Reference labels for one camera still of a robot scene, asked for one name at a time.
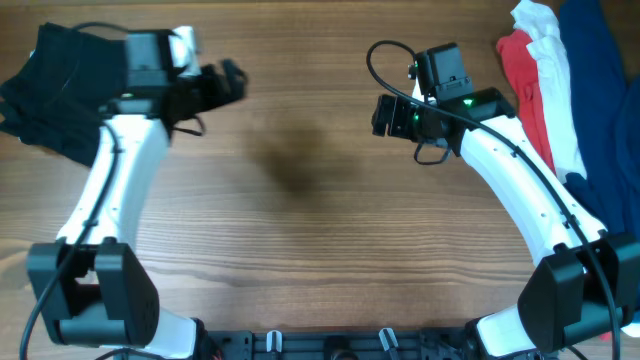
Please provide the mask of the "black shorts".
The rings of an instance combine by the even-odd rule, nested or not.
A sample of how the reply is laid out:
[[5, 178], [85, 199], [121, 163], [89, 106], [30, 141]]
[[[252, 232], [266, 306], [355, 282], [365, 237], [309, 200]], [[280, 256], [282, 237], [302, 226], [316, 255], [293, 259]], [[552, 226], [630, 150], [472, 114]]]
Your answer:
[[1, 130], [90, 167], [99, 108], [124, 91], [126, 73], [122, 40], [46, 23], [32, 56], [1, 85]]

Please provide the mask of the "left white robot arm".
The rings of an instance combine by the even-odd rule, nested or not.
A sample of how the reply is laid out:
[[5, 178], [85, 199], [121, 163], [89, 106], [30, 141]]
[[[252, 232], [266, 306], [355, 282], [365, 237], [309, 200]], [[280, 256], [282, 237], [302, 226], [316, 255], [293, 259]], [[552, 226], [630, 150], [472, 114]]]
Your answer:
[[36, 304], [23, 330], [27, 358], [36, 320], [56, 344], [104, 348], [110, 356], [220, 359], [197, 318], [161, 307], [135, 254], [149, 187], [177, 123], [241, 100], [248, 78], [232, 60], [182, 76], [167, 65], [134, 65], [127, 87], [93, 119], [100, 143], [82, 195], [54, 242], [36, 244], [27, 274]]

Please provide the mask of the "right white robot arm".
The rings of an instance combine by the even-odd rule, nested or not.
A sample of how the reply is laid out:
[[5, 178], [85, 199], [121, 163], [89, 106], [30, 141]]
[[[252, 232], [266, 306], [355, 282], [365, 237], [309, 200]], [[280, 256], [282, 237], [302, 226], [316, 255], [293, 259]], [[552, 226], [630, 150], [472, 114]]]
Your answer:
[[473, 358], [551, 353], [611, 331], [639, 335], [639, 243], [610, 234], [560, 183], [495, 88], [429, 108], [382, 95], [372, 131], [444, 148], [486, 181], [522, 234], [535, 271], [515, 305], [472, 324]]

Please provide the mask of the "red cloth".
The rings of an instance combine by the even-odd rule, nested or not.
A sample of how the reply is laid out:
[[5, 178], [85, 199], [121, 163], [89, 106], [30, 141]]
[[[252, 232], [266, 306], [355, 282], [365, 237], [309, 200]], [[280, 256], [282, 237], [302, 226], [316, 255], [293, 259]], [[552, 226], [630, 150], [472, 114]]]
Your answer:
[[544, 163], [555, 172], [544, 118], [536, 61], [527, 45], [531, 38], [522, 30], [501, 37], [496, 50], [505, 76], [517, 97], [517, 115], [524, 132]]

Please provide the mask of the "white cloth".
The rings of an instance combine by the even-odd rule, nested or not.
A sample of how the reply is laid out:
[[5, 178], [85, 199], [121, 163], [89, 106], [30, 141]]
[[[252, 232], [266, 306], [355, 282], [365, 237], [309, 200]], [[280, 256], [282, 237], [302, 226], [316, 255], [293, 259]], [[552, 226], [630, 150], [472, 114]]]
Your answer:
[[512, 10], [511, 15], [515, 29], [524, 31], [532, 40], [527, 49], [537, 64], [555, 173], [574, 198], [597, 217], [569, 188], [570, 177], [575, 175], [584, 179], [586, 168], [573, 123], [570, 66], [561, 40], [559, 11], [554, 12], [548, 6], [533, 1], [522, 1]]

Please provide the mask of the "navy blue garment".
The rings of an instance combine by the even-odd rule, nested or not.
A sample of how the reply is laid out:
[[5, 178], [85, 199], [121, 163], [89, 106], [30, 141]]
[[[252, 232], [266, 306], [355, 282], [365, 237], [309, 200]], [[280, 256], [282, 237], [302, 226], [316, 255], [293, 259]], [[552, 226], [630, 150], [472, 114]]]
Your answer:
[[639, 236], [639, 80], [629, 82], [601, 4], [570, 0], [559, 11], [570, 66], [571, 107], [586, 177], [569, 188], [611, 234]]

